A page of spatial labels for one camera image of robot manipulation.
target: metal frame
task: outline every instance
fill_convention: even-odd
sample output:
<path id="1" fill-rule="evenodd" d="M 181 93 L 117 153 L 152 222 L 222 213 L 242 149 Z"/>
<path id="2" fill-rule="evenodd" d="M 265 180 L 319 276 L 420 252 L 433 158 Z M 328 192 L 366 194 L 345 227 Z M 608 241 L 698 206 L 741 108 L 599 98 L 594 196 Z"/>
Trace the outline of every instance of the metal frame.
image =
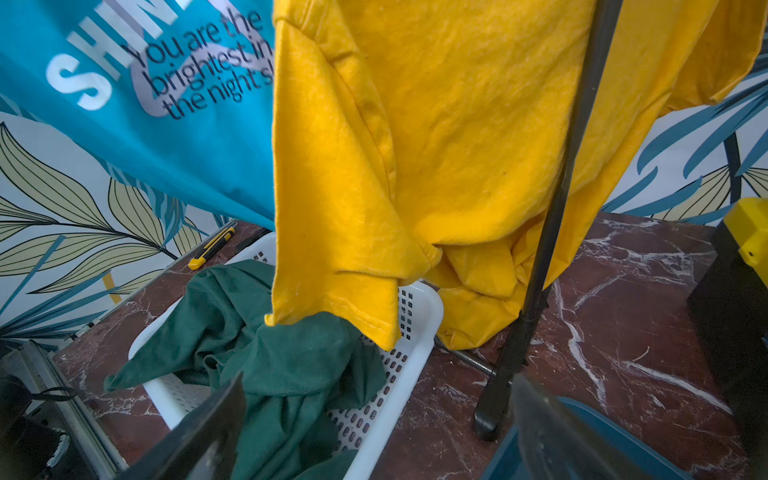
<path id="1" fill-rule="evenodd" d="M 576 157 L 598 94 L 621 11 L 621 2 L 622 0 L 598 0 L 595 6 L 587 51 L 584 55 L 584 67 L 576 90 L 571 123 L 568 125 L 565 138 L 565 155 L 558 175 L 557 190 L 554 192 L 544 220 L 523 310 L 520 312 L 520 317 L 511 325 L 510 335 L 499 353 L 498 364 L 490 365 L 466 352 L 453 352 L 463 361 L 489 375 L 488 383 L 475 407 L 475 434 L 481 439 L 493 440 L 498 434 L 499 423 L 509 405 L 512 376 L 522 369 L 531 338 L 541 312 L 546 306 L 549 288 L 544 290 L 544 284 L 554 247 L 558 242 Z"/>

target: yellow box cutter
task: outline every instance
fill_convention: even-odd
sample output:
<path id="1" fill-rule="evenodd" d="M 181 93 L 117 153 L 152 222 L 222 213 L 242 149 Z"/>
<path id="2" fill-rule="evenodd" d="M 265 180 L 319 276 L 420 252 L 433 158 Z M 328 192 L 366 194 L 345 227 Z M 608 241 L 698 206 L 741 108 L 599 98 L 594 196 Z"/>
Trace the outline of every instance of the yellow box cutter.
<path id="1" fill-rule="evenodd" d="M 196 255 L 192 260 L 190 260 L 190 269 L 197 270 L 214 255 L 216 255 L 216 253 L 221 250 L 221 247 L 223 247 L 224 244 L 227 243 L 227 241 L 235 234 L 235 225 L 237 224 L 234 223 L 231 227 L 220 231 L 218 235 L 210 240 L 210 242 L 206 243 L 205 247 L 203 247 L 203 251 L 200 252 L 199 255 Z"/>

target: clothing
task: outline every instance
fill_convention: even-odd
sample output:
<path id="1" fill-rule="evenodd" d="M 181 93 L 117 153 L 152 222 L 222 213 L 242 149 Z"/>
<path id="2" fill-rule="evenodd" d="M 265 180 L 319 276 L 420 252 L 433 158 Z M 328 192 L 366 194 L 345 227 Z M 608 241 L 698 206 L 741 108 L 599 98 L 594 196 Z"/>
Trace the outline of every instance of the clothing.
<path id="1" fill-rule="evenodd" d="M 246 412 L 232 479 L 343 478 L 354 454 L 331 458 L 337 431 L 325 411 L 361 408 L 383 387 L 379 350 L 329 313 L 264 327 L 274 271 L 247 260 L 198 273 L 167 321 L 104 388 L 175 372 L 218 389 L 242 371 Z"/>
<path id="2" fill-rule="evenodd" d="M 277 274 L 267 324 L 328 311 L 382 348 L 423 276 L 452 349 L 519 314 L 594 2 L 276 0 Z M 766 0 L 625 0 L 547 284 L 659 114 L 722 100 Z"/>
<path id="3" fill-rule="evenodd" d="M 271 16 L 271 0 L 6 1 L 0 94 L 143 184 L 273 229 Z"/>

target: blue t-shirt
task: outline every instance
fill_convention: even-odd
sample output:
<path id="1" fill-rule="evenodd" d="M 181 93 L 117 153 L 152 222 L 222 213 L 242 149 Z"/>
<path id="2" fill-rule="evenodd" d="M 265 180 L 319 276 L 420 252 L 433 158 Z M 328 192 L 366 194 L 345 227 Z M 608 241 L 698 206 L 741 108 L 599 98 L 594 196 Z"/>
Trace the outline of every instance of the blue t-shirt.
<path id="1" fill-rule="evenodd" d="M 10 0 L 0 92 L 138 180 L 274 228 L 270 0 Z"/>

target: yellow t-shirt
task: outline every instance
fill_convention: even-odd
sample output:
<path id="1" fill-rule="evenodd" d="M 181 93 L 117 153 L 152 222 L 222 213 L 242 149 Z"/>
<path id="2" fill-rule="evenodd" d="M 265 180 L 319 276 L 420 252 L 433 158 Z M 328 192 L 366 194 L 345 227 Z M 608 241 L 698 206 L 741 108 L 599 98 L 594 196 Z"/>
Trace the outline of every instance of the yellow t-shirt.
<path id="1" fill-rule="evenodd" d="M 319 311 L 381 347 L 397 286 L 442 287 L 440 336 L 519 314 L 594 2 L 276 0 L 277 273 L 270 325 Z M 722 100 L 766 0 L 625 0 L 548 284 L 661 113 Z"/>

